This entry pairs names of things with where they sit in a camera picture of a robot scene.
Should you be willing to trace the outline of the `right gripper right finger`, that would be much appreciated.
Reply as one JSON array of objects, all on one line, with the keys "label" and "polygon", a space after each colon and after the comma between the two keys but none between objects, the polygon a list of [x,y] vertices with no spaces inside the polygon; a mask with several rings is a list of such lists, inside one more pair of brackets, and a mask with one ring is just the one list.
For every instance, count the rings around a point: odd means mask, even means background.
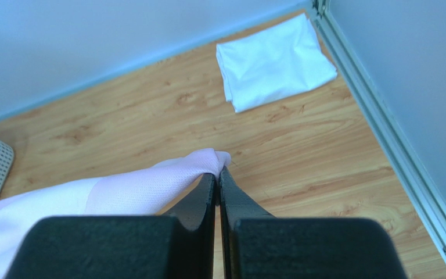
[{"label": "right gripper right finger", "polygon": [[405,278],[384,228],[365,218],[278,218],[223,168],[218,179],[226,278]]}]

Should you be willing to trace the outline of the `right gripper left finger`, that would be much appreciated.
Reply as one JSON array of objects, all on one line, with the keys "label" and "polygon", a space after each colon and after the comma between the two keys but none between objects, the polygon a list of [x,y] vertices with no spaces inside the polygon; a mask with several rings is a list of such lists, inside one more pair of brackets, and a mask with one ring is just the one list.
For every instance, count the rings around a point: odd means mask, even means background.
[{"label": "right gripper left finger", "polygon": [[7,278],[211,278],[212,174],[158,216],[62,216],[27,233]]}]

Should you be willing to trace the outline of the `pink t shirt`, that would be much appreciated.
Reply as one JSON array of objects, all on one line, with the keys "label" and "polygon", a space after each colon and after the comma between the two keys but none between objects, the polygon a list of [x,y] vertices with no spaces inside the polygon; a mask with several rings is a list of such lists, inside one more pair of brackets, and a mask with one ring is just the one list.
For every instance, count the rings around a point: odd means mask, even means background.
[{"label": "pink t shirt", "polygon": [[211,148],[150,168],[75,180],[0,200],[0,278],[30,228],[50,216],[154,214],[205,173],[219,176],[228,152]]}]

